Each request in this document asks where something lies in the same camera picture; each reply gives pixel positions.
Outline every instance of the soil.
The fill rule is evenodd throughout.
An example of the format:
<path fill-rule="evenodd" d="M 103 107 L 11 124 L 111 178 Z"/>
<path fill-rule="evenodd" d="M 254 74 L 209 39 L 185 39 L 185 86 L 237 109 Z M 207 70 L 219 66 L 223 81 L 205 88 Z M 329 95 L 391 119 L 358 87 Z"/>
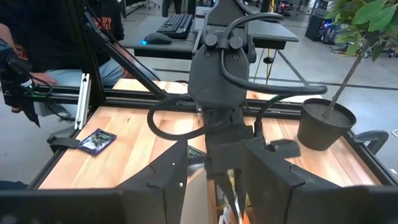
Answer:
<path fill-rule="evenodd" d="M 327 105 L 321 105 L 316 103 L 305 105 L 305 109 L 310 115 L 314 116 L 320 121 L 325 122 L 326 124 L 342 127 L 352 125 L 348 117 L 338 110 L 333 110 L 329 118 L 324 117 L 323 114 L 327 108 Z"/>

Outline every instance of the wooden tabletop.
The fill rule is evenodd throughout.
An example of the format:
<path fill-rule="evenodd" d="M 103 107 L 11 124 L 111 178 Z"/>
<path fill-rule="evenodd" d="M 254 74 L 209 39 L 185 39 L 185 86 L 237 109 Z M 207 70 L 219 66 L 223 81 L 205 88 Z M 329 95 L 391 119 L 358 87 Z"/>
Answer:
<path fill-rule="evenodd" d="M 158 86 L 170 93 L 187 92 L 187 86 L 182 83 L 159 82 Z M 120 80 L 115 88 L 146 91 L 136 80 Z M 272 97 L 248 93 L 248 98 L 268 100 Z M 320 96 L 296 96 L 285 101 L 302 102 L 311 97 Z M 157 137 L 149 129 L 146 117 L 147 110 L 98 108 L 77 139 L 84 139 L 97 128 L 116 134 L 117 139 L 98 156 L 78 149 L 67 150 L 40 189 L 112 188 L 139 172 L 174 143 Z M 199 114 L 172 111 L 156 112 L 154 121 L 161 130 L 174 134 L 186 133 L 203 125 Z M 297 140 L 298 121 L 267 118 L 262 121 L 267 140 Z M 252 125 L 254 118 L 245 118 L 245 122 Z M 188 143 L 206 152 L 204 136 L 191 139 Z M 344 138 L 323 152 L 313 151 L 301 144 L 300 150 L 300 157 L 288 160 L 335 184 L 380 184 Z M 215 211 L 214 185 L 206 181 L 203 169 L 199 170 L 188 178 L 181 223 L 216 223 Z"/>

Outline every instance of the black keyboard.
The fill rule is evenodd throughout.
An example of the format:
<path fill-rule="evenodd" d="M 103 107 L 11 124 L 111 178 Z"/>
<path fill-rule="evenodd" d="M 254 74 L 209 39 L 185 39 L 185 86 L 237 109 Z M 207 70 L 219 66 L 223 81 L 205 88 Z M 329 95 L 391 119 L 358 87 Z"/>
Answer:
<path fill-rule="evenodd" d="M 186 39 L 191 29 L 192 15 L 176 14 L 169 17 L 157 30 L 170 38 Z"/>

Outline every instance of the green leaf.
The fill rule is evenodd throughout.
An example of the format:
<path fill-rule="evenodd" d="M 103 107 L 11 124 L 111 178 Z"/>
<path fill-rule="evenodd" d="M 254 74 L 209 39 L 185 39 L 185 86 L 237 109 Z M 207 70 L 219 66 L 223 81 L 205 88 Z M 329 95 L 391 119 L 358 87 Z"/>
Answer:
<path fill-rule="evenodd" d="M 355 13 L 352 11 L 344 10 L 344 11 L 340 12 L 340 16 L 343 19 L 353 19 L 353 17 L 355 16 Z"/>
<path fill-rule="evenodd" d="M 396 10 L 396 7 L 390 6 L 378 12 L 371 19 L 368 31 L 373 32 L 385 28 L 391 22 L 391 19 L 394 16 L 394 13 L 396 13 Z"/>
<path fill-rule="evenodd" d="M 340 22 L 340 21 L 334 21 L 334 22 L 332 22 L 330 25 L 331 26 L 338 26 L 338 25 L 341 25 L 342 23 Z"/>
<path fill-rule="evenodd" d="M 335 21 L 338 21 L 341 18 L 340 13 L 336 14 Z"/>
<path fill-rule="evenodd" d="M 386 35 L 387 36 L 398 36 L 398 25 L 389 24 L 386 28 Z"/>
<path fill-rule="evenodd" d="M 362 6 L 355 14 L 353 24 L 364 24 L 369 22 L 373 15 L 381 11 L 385 0 L 376 0 Z"/>
<path fill-rule="evenodd" d="M 375 62 L 379 57 L 380 53 L 383 51 L 383 47 L 381 45 L 377 45 L 372 50 L 372 61 Z"/>
<path fill-rule="evenodd" d="M 338 21 L 341 22 L 341 24 L 346 24 L 346 25 L 350 25 L 353 22 L 352 19 L 343 19 L 343 18 L 340 18 Z"/>
<path fill-rule="evenodd" d="M 362 46 L 366 46 L 368 44 L 368 41 L 366 39 L 362 39 Z"/>
<path fill-rule="evenodd" d="M 354 35 L 340 35 L 336 38 L 335 42 L 347 43 L 347 42 L 356 42 L 357 40 L 358 40 L 358 37 L 354 36 Z"/>
<path fill-rule="evenodd" d="M 344 7 L 344 5 L 346 4 L 346 2 L 348 2 L 348 0 L 338 0 L 338 1 L 336 2 L 336 7 L 340 9 L 340 8 Z"/>
<path fill-rule="evenodd" d="M 391 20 L 391 24 L 398 25 L 398 13 L 394 14 L 394 17 Z"/>
<path fill-rule="evenodd" d="M 359 49 L 359 40 L 357 40 L 356 42 L 354 42 L 354 44 L 351 44 L 346 51 L 346 56 L 347 57 L 351 57 L 353 56 L 356 51 Z"/>
<path fill-rule="evenodd" d="M 340 35 L 342 36 L 346 36 L 346 37 L 357 37 L 358 36 L 358 32 L 356 32 L 355 30 L 350 30 L 350 31 L 343 31 L 342 33 L 340 33 Z"/>
<path fill-rule="evenodd" d="M 350 2 L 345 3 L 343 9 L 355 14 L 355 12 L 357 12 L 362 6 L 363 6 L 363 3 L 361 1 L 355 1 L 355 2 L 350 1 Z"/>
<path fill-rule="evenodd" d="M 339 9 L 334 9 L 331 12 L 329 12 L 326 16 L 325 19 L 332 19 L 334 18 L 338 13 L 340 12 Z"/>

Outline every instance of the black plant pot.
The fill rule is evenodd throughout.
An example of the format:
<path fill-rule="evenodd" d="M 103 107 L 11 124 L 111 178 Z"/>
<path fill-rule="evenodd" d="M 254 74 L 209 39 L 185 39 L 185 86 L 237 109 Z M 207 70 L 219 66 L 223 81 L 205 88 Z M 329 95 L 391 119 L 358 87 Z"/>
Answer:
<path fill-rule="evenodd" d="M 355 115 L 339 104 L 325 122 L 322 114 L 329 104 L 329 100 L 315 98 L 303 102 L 297 138 L 304 146 L 324 151 L 356 123 Z"/>

